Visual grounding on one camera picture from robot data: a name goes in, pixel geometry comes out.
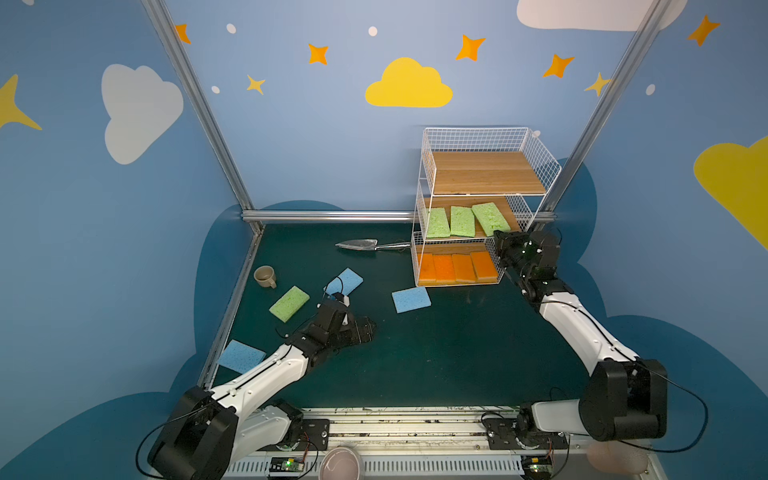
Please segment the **white wire wooden shelf rack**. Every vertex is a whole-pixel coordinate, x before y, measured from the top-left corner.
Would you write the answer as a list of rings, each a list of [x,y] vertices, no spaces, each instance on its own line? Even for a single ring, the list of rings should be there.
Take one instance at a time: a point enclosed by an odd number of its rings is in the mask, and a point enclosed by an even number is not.
[[[494,285],[500,238],[528,231],[562,167],[528,127],[427,127],[410,240],[418,287]]]

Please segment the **silver metal scoop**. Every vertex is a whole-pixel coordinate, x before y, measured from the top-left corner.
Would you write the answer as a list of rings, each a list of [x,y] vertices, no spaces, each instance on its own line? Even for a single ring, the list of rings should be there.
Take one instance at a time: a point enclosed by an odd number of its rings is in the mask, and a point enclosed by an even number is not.
[[[377,239],[353,239],[336,243],[335,246],[340,249],[360,252],[375,251],[402,251],[411,247],[409,241],[380,244]]]

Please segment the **right green circuit board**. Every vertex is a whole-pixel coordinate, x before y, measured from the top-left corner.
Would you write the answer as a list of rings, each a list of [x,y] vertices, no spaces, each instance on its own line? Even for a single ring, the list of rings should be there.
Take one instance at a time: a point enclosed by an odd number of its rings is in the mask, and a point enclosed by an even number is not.
[[[546,456],[523,456],[521,458],[523,480],[550,480],[553,475],[552,460]]]

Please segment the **beige ceramic mug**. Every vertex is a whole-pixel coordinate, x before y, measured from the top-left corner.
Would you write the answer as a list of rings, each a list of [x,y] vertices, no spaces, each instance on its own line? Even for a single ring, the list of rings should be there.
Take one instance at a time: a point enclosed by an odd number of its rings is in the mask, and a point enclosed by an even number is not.
[[[256,268],[253,272],[253,278],[263,288],[277,288],[276,272],[271,266],[264,265]]]

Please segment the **green circuit board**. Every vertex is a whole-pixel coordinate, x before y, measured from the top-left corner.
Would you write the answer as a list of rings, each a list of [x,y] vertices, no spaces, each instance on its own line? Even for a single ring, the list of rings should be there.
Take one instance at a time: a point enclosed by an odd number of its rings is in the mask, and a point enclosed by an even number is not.
[[[521,458],[523,480],[550,480],[553,475],[552,460],[546,456],[523,456]]]
[[[299,478],[305,473],[305,462],[298,457],[272,457],[269,462],[268,478]]]

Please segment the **green sponge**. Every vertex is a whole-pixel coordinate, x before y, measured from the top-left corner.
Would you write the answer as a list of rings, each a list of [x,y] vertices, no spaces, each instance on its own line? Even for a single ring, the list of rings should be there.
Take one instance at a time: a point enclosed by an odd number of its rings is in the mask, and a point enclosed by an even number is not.
[[[475,204],[471,209],[486,236],[492,236],[496,231],[512,231],[512,227],[495,203]]]
[[[269,312],[283,323],[287,323],[310,299],[310,296],[297,286],[292,286],[270,308]]]
[[[452,206],[450,234],[455,237],[473,238],[476,235],[476,221],[469,207]]]
[[[428,239],[444,239],[451,236],[451,227],[449,225],[446,210],[442,207],[430,208],[428,210]]]

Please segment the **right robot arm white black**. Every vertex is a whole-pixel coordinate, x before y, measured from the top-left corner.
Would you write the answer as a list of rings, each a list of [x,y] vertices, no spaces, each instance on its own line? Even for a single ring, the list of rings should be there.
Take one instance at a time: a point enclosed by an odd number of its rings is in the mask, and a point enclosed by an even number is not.
[[[544,231],[496,231],[493,240],[505,274],[589,375],[578,399],[523,405],[515,422],[518,442],[532,448],[553,435],[579,435],[646,450],[647,441],[664,437],[673,381],[659,361],[642,358],[602,326],[558,276],[559,241]]]

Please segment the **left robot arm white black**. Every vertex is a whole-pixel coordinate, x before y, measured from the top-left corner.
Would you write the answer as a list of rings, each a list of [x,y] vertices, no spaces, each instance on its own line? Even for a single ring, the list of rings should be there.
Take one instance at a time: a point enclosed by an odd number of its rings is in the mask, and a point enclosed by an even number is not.
[[[169,419],[148,434],[154,443],[136,469],[151,479],[220,479],[230,464],[264,447],[297,442],[302,412],[275,395],[332,354],[374,339],[376,323],[356,316],[334,294],[275,352],[213,389],[194,386]]]

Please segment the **pink bowl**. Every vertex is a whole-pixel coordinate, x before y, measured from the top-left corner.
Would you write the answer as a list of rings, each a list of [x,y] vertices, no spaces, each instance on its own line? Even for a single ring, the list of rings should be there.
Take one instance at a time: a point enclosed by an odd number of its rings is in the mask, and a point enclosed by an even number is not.
[[[324,456],[318,471],[319,480],[361,480],[363,463],[356,451],[349,447],[336,447]]]

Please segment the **left green circuit board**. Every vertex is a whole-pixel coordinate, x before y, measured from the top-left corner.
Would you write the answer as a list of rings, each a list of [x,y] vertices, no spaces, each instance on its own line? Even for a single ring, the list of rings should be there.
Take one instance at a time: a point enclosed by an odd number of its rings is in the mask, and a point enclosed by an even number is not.
[[[268,478],[299,478],[305,473],[305,462],[298,457],[272,457],[269,462]]]

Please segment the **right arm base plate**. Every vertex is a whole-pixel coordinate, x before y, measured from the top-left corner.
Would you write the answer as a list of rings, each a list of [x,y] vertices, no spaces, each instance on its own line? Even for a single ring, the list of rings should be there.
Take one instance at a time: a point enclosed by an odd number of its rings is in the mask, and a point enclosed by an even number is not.
[[[482,416],[480,424],[490,450],[566,450],[568,447],[564,435],[540,431],[527,424],[518,426],[512,418]]]

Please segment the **blue sponge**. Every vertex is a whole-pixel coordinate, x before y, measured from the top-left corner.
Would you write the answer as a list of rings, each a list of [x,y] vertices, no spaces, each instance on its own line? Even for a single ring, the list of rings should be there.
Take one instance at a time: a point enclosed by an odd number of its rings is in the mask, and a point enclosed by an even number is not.
[[[259,349],[231,340],[221,353],[218,365],[238,374],[244,374],[259,365],[265,356],[266,354]]]
[[[398,314],[431,306],[431,299],[425,287],[413,287],[393,292],[392,299]]]
[[[326,285],[324,292],[329,296],[337,293],[349,296],[362,283],[363,278],[359,274],[346,268]]]

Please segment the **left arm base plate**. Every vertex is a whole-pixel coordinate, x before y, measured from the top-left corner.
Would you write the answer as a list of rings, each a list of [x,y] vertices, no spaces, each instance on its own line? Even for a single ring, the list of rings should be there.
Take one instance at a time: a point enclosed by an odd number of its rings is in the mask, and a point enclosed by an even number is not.
[[[330,421],[328,419],[303,419],[301,425],[292,424],[286,437],[277,444],[267,445],[261,451],[326,451],[330,436]]]

